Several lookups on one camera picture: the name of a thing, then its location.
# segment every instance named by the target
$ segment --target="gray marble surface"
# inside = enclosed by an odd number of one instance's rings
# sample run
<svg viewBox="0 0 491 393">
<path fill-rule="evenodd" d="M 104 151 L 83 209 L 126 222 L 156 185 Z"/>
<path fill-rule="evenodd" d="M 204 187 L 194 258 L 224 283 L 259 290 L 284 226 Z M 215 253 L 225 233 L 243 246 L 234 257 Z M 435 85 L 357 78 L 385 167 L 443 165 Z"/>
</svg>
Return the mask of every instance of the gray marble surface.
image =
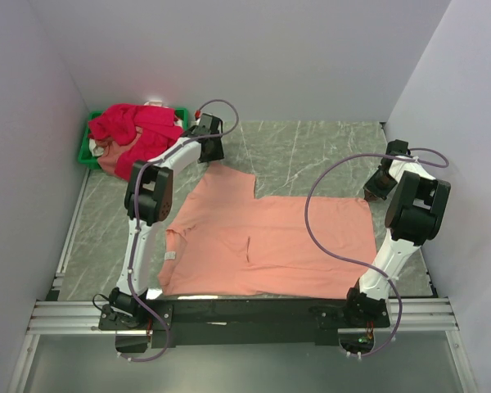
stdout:
<svg viewBox="0 0 491 393">
<path fill-rule="evenodd" d="M 256 175 L 256 197 L 305 196 L 325 168 L 346 156 L 383 152 L 386 141 L 378 123 L 312 121 L 243 122 L 223 140 L 223 163 Z M 363 197 L 363 184 L 376 170 L 378 159 L 349 161 L 330 172 L 315 195 Z M 190 165 L 174 180 L 174 199 L 167 227 L 187 194 L 197 185 L 206 165 Z M 83 209 L 77 220 L 59 300 L 90 300 L 96 293 L 109 294 L 122 269 L 128 240 L 124 209 L 127 183 L 93 171 L 85 188 Z M 371 203 L 377 247 L 385 235 L 388 201 Z M 164 258 L 164 230 L 156 239 L 150 287 L 160 289 L 157 274 Z M 418 252 L 407 262 L 398 281 L 402 296 L 431 296 L 429 276 Z"/>
</svg>

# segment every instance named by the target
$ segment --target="pink shirt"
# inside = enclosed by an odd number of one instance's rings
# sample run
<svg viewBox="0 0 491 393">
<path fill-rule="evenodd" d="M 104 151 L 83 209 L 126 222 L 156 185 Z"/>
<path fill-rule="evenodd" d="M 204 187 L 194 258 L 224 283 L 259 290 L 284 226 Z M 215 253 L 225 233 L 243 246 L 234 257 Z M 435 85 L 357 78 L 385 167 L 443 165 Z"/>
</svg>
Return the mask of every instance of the pink shirt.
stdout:
<svg viewBox="0 0 491 393">
<path fill-rule="evenodd" d="M 165 295 L 275 293 L 344 299 L 367 268 L 324 254 L 304 224 L 304 196 L 255 199 L 255 176 L 212 163 L 166 231 Z M 372 263 L 372 216 L 359 198 L 316 196 L 309 222 L 329 250 Z"/>
</svg>

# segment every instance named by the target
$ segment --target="red cloth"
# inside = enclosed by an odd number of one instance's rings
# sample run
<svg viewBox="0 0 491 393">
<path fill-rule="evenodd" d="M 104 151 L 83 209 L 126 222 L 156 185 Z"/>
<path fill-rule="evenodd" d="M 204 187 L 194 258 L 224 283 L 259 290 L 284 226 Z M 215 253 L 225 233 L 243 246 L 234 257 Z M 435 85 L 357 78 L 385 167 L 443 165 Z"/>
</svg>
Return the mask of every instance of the red cloth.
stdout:
<svg viewBox="0 0 491 393">
<path fill-rule="evenodd" d="M 89 122 L 96 141 L 131 143 L 142 127 L 142 136 L 116 162 L 115 174 L 129 181 L 136 160 L 149 160 L 170 148 L 183 130 L 174 125 L 174 109 L 162 106 L 117 104 Z"/>
</svg>

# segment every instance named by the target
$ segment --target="pile of clothes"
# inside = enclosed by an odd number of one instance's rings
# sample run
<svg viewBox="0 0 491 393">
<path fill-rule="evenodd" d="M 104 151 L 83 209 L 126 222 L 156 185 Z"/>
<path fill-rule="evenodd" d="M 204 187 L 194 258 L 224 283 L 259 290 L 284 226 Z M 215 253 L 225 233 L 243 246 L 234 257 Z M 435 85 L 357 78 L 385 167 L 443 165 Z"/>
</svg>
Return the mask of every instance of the pile of clothes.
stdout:
<svg viewBox="0 0 491 393">
<path fill-rule="evenodd" d="M 174 109 L 117 104 L 89 121 L 89 150 L 108 174 L 129 181 L 133 163 L 152 160 L 183 133 Z"/>
</svg>

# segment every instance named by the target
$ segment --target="pink cloth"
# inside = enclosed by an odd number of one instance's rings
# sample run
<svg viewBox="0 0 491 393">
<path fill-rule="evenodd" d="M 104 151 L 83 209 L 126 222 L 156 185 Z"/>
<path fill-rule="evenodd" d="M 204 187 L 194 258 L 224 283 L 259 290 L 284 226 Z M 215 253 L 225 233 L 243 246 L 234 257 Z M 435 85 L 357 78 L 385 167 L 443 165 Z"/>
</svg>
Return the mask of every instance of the pink cloth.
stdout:
<svg viewBox="0 0 491 393">
<path fill-rule="evenodd" d="M 100 116 L 89 121 L 89 128 L 95 141 L 105 141 L 107 145 L 116 143 L 117 154 L 111 154 L 108 160 L 99 160 L 99 164 L 110 172 L 110 164 L 102 165 L 102 162 L 111 163 L 112 157 L 116 156 L 114 174 L 129 181 L 136 160 L 155 158 L 180 138 L 183 129 L 174 124 L 175 120 L 174 109 L 162 106 L 131 104 L 111 106 Z M 138 139 L 137 127 L 142 128 Z M 110 154 L 109 150 L 104 150 L 104 153 L 106 156 Z"/>
<path fill-rule="evenodd" d="M 210 165 L 167 228 L 166 248 L 176 255 L 158 275 L 164 294 L 344 299 L 367 269 L 315 246 L 304 224 L 304 196 L 254 194 L 254 175 Z M 328 249 L 374 260 L 372 216 L 363 199 L 314 197 L 309 222 Z"/>
</svg>

